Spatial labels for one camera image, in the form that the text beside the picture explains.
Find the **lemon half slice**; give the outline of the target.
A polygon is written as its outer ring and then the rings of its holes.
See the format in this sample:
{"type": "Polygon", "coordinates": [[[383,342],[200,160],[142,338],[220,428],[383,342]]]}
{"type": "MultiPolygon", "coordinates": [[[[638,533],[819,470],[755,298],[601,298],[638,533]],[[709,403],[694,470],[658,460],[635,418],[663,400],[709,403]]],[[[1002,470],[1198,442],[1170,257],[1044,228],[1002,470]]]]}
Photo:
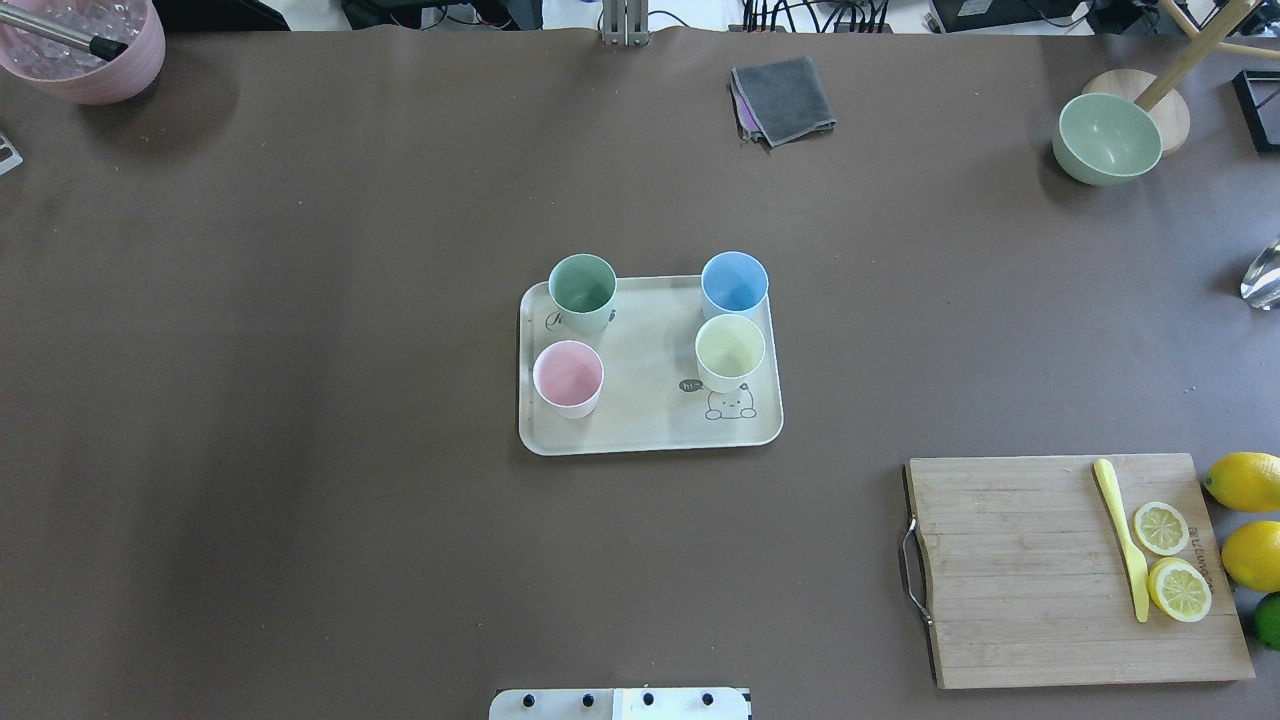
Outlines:
{"type": "Polygon", "coordinates": [[[1172,505],[1151,501],[1139,506],[1133,516],[1135,539],[1149,552],[1162,557],[1180,553],[1190,543],[1190,527],[1172,505]]]}
{"type": "Polygon", "coordinates": [[[1155,606],[1180,623],[1201,621],[1212,606],[1208,582],[1196,566],[1178,557],[1160,559],[1149,568],[1147,591],[1155,606]]]}

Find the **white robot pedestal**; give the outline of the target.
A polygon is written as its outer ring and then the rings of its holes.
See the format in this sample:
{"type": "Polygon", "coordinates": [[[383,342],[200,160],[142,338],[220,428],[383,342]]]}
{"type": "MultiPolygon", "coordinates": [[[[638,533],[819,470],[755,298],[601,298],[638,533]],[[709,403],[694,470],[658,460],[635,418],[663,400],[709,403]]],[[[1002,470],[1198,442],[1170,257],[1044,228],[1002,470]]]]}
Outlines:
{"type": "Polygon", "coordinates": [[[751,719],[749,689],[634,687],[507,689],[489,719],[751,719]]]}

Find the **whole yellow lemon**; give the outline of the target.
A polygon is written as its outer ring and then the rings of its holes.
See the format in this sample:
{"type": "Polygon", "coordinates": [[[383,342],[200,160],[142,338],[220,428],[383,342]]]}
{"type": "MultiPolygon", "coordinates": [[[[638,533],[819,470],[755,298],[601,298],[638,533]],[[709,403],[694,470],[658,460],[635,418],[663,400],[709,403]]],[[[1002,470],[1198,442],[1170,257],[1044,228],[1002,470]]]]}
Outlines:
{"type": "Polygon", "coordinates": [[[1249,521],[1222,543],[1226,574],[1238,585],[1271,594],[1279,592],[1279,521],[1249,521]]]}
{"type": "Polygon", "coordinates": [[[1279,510],[1279,457],[1263,452],[1233,452],[1207,471],[1203,487],[1222,506],[1240,512],[1279,510]]]}

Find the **wooden cutting board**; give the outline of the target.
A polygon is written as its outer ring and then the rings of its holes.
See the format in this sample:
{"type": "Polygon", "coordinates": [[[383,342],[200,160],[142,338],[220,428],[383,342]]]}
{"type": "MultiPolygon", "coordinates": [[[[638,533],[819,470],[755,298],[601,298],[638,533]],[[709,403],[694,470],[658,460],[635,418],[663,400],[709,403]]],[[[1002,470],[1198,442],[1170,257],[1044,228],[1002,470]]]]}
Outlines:
{"type": "Polygon", "coordinates": [[[1188,454],[1117,454],[1123,507],[1187,519],[1203,620],[1135,619],[1092,456],[916,457],[904,474],[920,548],[916,602],[947,691],[1251,679],[1254,667],[1188,454]]]}

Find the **cream plastic cup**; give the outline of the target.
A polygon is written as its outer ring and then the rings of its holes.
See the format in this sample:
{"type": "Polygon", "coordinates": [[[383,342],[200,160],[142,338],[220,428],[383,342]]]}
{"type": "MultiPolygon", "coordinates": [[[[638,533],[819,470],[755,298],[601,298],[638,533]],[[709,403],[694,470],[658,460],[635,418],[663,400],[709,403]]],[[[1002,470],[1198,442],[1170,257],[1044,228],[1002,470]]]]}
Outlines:
{"type": "Polygon", "coordinates": [[[694,352],[701,383],[713,392],[728,393],[763,364],[765,338],[746,316],[721,314],[700,327],[694,352]]]}

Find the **green lime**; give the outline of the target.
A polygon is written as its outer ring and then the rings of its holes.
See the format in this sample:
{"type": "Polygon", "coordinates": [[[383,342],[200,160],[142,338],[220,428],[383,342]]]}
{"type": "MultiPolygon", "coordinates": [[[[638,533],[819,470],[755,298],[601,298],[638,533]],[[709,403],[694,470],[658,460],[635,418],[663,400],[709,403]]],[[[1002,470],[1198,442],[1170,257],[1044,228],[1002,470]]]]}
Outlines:
{"type": "Polygon", "coordinates": [[[1280,594],[1266,594],[1252,614],[1254,638],[1267,650],[1280,651],[1280,594]]]}

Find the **wooden mug tree stand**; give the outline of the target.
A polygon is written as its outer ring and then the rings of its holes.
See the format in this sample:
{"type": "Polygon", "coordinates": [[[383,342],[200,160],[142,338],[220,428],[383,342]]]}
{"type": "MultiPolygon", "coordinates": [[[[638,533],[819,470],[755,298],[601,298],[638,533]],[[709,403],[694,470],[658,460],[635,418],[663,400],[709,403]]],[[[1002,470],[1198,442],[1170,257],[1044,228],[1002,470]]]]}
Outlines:
{"type": "Polygon", "coordinates": [[[1277,59],[1277,50],[1236,45],[1226,37],[1258,6],[1257,1],[1228,1],[1217,15],[1198,28],[1174,1],[1158,4],[1181,28],[1189,44],[1165,70],[1152,76],[1144,70],[1114,69],[1096,76],[1083,87],[1084,94],[1111,94],[1124,97],[1148,113],[1160,129],[1162,155],[1179,150],[1190,131],[1187,101],[1176,86],[1213,51],[1277,59]]]}

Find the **metal muddler in bowl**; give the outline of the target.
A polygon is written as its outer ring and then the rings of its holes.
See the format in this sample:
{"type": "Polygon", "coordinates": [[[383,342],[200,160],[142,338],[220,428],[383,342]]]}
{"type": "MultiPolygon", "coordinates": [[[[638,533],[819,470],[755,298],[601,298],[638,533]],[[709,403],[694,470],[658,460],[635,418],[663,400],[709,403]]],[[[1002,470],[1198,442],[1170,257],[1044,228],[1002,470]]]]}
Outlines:
{"type": "Polygon", "coordinates": [[[8,3],[1,3],[1,23],[104,61],[113,61],[129,49],[128,44],[59,24],[47,17],[8,3]]]}

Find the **blue plastic cup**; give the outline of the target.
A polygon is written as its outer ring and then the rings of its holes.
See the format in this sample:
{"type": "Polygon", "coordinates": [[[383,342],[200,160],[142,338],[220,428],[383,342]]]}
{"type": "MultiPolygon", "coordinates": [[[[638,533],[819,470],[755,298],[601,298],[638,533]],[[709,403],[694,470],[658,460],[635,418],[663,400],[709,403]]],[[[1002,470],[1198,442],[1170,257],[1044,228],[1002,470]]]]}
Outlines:
{"type": "Polygon", "coordinates": [[[701,269],[703,316],[705,320],[724,314],[753,316],[767,299],[769,286],[767,269],[753,255],[719,252],[701,269]]]}

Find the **grey folded cloth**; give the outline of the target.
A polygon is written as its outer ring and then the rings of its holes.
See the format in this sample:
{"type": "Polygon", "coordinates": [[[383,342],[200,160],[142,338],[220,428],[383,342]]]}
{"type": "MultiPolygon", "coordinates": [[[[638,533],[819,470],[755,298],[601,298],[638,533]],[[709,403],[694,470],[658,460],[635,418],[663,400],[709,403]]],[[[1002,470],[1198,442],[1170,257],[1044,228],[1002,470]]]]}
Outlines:
{"type": "Polygon", "coordinates": [[[742,140],[772,147],[837,123],[817,64],[797,56],[763,65],[735,67],[730,92],[742,140]]]}

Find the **yellow plastic knife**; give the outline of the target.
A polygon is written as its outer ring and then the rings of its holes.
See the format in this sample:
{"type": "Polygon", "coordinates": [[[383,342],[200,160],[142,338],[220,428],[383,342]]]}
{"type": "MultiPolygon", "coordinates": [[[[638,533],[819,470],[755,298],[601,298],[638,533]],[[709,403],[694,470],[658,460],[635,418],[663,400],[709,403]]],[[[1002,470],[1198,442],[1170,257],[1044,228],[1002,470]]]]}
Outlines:
{"type": "Polygon", "coordinates": [[[1147,589],[1148,564],[1146,561],[1146,556],[1138,548],[1132,537],[1117,480],[1117,473],[1114,464],[1107,457],[1094,460],[1093,473],[1108,515],[1108,520],[1114,529],[1119,551],[1123,556],[1135,620],[1139,623],[1147,623],[1149,620],[1151,607],[1149,592],[1147,589]]]}

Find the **green plastic cup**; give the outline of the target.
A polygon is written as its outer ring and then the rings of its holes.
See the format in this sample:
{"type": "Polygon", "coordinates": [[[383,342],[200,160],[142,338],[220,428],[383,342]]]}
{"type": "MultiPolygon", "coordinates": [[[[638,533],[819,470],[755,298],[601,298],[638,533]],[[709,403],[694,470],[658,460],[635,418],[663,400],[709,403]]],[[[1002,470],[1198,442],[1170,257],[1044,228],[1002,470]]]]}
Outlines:
{"type": "Polygon", "coordinates": [[[596,255],[575,254],[559,260],[549,275],[549,293],[562,322],[580,334],[604,331],[614,311],[617,277],[596,255]]]}

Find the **pink plastic cup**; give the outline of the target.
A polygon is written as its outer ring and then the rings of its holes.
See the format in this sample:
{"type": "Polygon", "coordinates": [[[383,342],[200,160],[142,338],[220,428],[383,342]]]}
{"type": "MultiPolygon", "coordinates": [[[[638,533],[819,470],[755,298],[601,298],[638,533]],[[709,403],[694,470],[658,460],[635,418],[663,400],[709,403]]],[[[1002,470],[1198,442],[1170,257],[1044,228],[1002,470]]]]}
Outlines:
{"type": "Polygon", "coordinates": [[[549,345],[532,364],[532,383],[539,397],[571,420],[582,419],[595,409],[604,377],[600,355],[575,340],[549,345]]]}

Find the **metal scoop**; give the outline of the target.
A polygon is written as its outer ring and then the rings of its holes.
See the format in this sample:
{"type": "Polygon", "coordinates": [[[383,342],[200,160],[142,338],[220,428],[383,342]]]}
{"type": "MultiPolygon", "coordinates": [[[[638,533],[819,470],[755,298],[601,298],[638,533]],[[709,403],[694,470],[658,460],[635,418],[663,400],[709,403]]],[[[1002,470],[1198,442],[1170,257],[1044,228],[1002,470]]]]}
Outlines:
{"type": "Polygon", "coordinates": [[[1253,309],[1279,306],[1279,245],[1276,237],[1245,269],[1239,286],[1242,300],[1253,309]]]}

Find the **aluminium frame post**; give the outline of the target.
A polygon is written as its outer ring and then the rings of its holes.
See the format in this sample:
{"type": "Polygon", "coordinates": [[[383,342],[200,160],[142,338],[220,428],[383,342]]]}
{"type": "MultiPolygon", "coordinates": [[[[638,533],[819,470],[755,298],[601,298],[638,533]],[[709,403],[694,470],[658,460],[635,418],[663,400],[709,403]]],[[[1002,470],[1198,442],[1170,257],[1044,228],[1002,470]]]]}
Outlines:
{"type": "Polygon", "coordinates": [[[602,1],[602,41],[609,46],[645,46],[650,41],[648,0],[602,1]]]}

